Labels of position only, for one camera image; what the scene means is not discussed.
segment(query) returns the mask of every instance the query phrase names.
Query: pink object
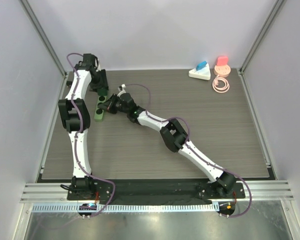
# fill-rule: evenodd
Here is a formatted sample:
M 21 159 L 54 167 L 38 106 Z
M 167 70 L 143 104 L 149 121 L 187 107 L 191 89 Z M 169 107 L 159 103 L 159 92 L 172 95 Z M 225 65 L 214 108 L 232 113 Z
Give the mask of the pink object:
M 228 57 L 227 56 L 220 56 L 216 61 L 217 66 L 224 66 L 228 64 Z

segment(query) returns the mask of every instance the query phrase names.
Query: white strip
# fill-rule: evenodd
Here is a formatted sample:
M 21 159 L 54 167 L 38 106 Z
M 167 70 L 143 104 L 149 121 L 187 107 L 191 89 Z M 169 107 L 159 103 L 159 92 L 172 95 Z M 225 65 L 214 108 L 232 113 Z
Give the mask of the white strip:
M 87 210 L 79 210 L 82 203 L 36 203 L 33 205 L 32 213 L 86 213 Z M 104 205 L 98 204 L 99 211 Z M 218 202 L 209 205 L 109 205 L 104 213 L 172 213 L 172 212 L 215 212 L 219 211 Z

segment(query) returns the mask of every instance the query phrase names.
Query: black circle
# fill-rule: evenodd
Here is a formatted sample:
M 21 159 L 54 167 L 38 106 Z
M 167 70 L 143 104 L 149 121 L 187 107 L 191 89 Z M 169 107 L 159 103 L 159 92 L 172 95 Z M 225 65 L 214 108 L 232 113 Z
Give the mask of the black circle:
M 97 111 L 95 111 L 96 114 L 100 115 L 102 114 L 104 111 L 102 109 L 98 109 Z

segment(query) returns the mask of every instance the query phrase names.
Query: blue and white toy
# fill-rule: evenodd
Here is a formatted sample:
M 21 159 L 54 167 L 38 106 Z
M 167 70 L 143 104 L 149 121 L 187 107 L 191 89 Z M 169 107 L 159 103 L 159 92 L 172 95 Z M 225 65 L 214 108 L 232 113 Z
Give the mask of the blue and white toy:
M 189 71 L 189 77 L 202 80 L 210 80 L 211 73 L 207 61 L 199 63 L 196 68 Z

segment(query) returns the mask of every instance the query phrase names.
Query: blue object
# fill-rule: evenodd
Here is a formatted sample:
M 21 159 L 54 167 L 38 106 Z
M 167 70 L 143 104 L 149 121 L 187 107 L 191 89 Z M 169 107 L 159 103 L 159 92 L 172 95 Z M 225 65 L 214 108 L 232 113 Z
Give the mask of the blue object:
M 206 65 L 207 65 L 207 61 L 203 61 L 196 66 L 195 70 L 199 71 L 203 69 Z

